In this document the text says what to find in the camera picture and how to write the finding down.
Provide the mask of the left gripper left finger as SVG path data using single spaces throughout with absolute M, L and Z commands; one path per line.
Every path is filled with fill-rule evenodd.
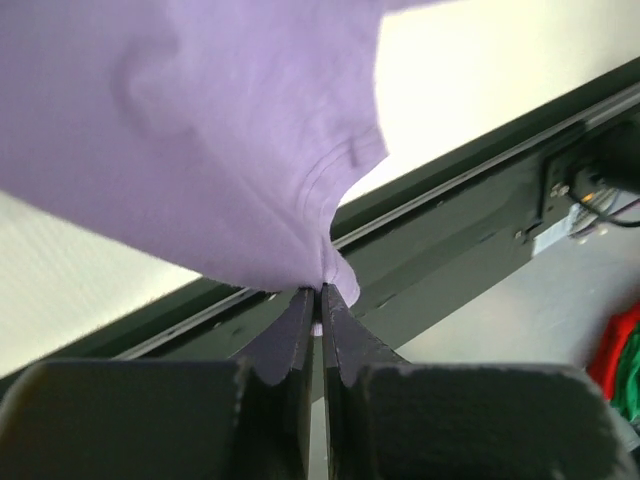
M 314 292 L 224 361 L 63 360 L 1 404 L 5 479 L 304 479 Z

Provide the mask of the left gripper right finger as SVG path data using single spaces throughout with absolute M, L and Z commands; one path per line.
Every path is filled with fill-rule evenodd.
M 635 479 L 615 417 L 581 370 L 411 363 L 320 293 L 333 479 Z

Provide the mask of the purple t-shirt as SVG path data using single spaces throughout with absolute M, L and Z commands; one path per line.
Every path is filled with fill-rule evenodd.
M 374 94 L 406 1 L 5 1 L 1 189 L 216 281 L 360 287 L 332 244 L 386 158 Z

